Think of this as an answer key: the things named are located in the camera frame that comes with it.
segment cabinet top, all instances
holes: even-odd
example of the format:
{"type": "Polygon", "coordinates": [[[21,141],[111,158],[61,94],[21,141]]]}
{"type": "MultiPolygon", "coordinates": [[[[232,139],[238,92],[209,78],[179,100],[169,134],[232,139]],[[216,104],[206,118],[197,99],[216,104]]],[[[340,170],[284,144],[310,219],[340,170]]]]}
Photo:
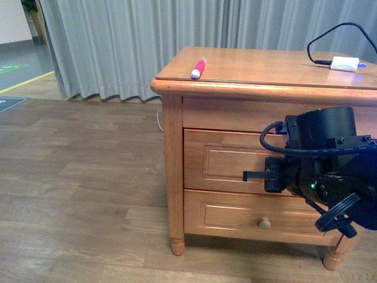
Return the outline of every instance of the cabinet top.
{"type": "MultiPolygon", "coordinates": [[[[342,55],[346,56],[312,52],[312,57],[318,60],[332,60],[333,56],[342,55]]],[[[369,62],[367,65],[352,73],[315,65],[306,51],[185,47],[156,76],[151,87],[162,95],[175,92],[377,106],[377,65],[369,62]],[[206,67],[198,80],[192,80],[191,71],[201,57],[207,59],[206,67]]]]}

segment green floor sign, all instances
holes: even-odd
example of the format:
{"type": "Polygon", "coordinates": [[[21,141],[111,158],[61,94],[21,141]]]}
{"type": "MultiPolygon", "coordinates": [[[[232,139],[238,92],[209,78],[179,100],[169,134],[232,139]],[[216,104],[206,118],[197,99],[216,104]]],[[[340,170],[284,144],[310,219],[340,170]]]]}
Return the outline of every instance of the green floor sign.
{"type": "Polygon", "coordinates": [[[0,66],[0,74],[6,73],[9,71],[17,70],[20,68],[24,68],[28,66],[28,64],[7,64],[7,65],[2,65],[0,66]]]}

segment potted plant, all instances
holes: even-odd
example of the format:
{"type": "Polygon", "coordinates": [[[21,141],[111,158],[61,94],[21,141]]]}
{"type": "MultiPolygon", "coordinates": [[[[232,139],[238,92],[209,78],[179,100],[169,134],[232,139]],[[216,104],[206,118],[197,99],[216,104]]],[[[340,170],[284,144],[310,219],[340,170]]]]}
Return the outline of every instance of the potted plant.
{"type": "Polygon", "coordinates": [[[43,21],[43,16],[38,9],[41,9],[38,0],[21,0],[24,9],[31,14],[35,29],[37,30],[39,40],[42,44],[47,44],[46,29],[43,21]]]}

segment drawer panel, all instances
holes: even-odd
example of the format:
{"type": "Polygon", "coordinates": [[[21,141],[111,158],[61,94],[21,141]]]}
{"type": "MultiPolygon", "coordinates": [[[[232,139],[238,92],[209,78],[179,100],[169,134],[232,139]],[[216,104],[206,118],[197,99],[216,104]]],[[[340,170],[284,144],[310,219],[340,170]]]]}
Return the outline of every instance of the drawer panel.
{"type": "Polygon", "coordinates": [[[319,216],[301,198],[184,190],[185,233],[336,245],[341,234],[320,233],[319,216]],[[262,218],[269,229],[259,226],[262,218]]]}
{"type": "MultiPolygon", "coordinates": [[[[283,137],[266,140],[284,146],[283,137]]],[[[225,131],[184,131],[184,187],[223,192],[266,193],[264,179],[242,181],[242,173],[264,171],[264,160],[279,154],[264,149],[257,133],[225,131]]]]}
{"type": "MultiPolygon", "coordinates": [[[[183,127],[261,132],[272,122],[284,120],[286,115],[329,107],[334,106],[183,97],[183,127]]],[[[377,139],[377,108],[353,107],[353,110],[357,133],[371,134],[377,139]]]]}

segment bottom drawer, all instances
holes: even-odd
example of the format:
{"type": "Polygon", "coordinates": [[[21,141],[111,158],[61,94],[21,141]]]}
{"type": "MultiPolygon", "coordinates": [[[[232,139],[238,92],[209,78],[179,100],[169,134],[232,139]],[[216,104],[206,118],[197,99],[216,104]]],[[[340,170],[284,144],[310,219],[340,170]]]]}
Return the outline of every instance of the bottom drawer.
{"type": "Polygon", "coordinates": [[[319,216],[300,198],[184,190],[185,233],[336,245],[341,234],[320,233],[319,216]]]}

